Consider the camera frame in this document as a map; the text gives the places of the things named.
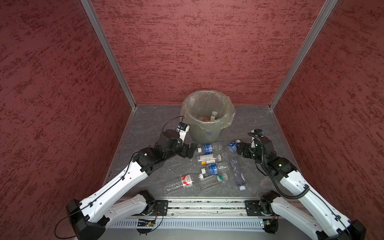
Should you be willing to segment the blue label bottle white cap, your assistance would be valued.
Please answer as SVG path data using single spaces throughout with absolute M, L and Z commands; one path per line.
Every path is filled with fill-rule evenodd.
M 237 154 L 237 152 L 238 152 L 238 144 L 239 143 L 241 143 L 240 140 L 235 140 L 235 141 L 230 142 L 226 146 L 226 153 L 228 154 L 228 156 L 234 156 L 234 155 Z

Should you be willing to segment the red white label water bottle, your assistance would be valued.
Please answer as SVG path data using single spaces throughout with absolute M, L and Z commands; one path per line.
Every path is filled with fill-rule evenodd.
M 165 195 L 172 195 L 178 192 L 192 189 L 193 187 L 197 187 L 203 179 L 203 174 L 188 174 L 176 178 L 165 183 L 164 193 Z

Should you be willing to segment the red label cola bottle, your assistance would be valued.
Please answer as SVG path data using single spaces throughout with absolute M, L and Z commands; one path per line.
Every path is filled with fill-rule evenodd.
M 209 122 L 211 118 L 204 117 L 204 116 L 198 116 L 197 119 L 202 122 Z

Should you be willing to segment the sunflower label bottle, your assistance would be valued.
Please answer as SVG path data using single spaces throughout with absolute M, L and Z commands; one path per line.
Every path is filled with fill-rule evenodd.
M 212 111 L 210 121 L 216 121 L 218 119 L 218 112 Z

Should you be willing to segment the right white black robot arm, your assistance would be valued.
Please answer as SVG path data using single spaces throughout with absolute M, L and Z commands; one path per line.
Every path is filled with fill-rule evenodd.
M 261 130 L 248 134 L 250 143 L 237 143 L 238 155 L 255 161 L 270 178 L 275 191 L 261 196 L 258 212 L 283 217 L 312 240 L 363 240 L 366 227 L 350 220 L 325 200 L 286 158 L 276 154 L 274 145 Z

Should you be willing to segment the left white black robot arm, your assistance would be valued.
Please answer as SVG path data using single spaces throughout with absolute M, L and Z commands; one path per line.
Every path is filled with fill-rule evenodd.
M 192 158 L 197 144 L 184 142 L 189 126 L 180 123 L 176 130 L 168 129 L 160 134 L 153 147 L 133 154 L 128 165 L 97 192 L 67 204 L 69 222 L 76 240 L 97 240 L 114 223 L 139 214 L 155 212 L 155 199 L 148 191 L 120 202 L 120 198 L 131 188 L 161 168 L 165 161 L 175 156 Z

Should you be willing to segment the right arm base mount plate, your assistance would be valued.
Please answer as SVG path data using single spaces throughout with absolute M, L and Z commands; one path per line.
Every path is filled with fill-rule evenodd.
M 284 212 L 275 209 L 271 201 L 262 200 L 246 200 L 245 210 L 248 217 L 274 217 L 275 215 L 284 215 Z

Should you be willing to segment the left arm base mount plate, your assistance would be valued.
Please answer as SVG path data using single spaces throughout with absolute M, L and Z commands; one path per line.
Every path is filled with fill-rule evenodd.
M 146 213 L 148 216 L 166 216 L 168 212 L 169 201 L 168 200 L 155 200 L 149 205 L 149 209 Z

